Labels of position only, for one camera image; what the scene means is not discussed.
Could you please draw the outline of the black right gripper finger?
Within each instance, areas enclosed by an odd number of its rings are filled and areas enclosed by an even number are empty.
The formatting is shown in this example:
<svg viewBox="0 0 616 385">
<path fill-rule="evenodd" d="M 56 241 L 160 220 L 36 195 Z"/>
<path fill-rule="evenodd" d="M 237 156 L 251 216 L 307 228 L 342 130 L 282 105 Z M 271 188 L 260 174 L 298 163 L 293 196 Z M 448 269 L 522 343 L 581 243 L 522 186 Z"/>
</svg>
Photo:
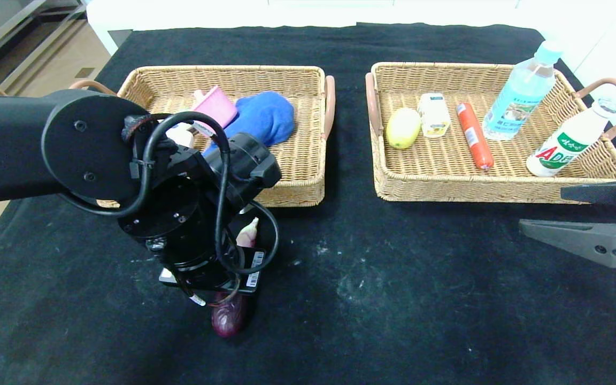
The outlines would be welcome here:
<svg viewBox="0 0 616 385">
<path fill-rule="evenodd" d="M 521 219 L 519 226 L 528 238 L 616 268 L 616 224 Z"/>
<path fill-rule="evenodd" d="M 560 197 L 568 201 L 616 207 L 616 182 L 565 186 L 560 189 Z"/>
</svg>

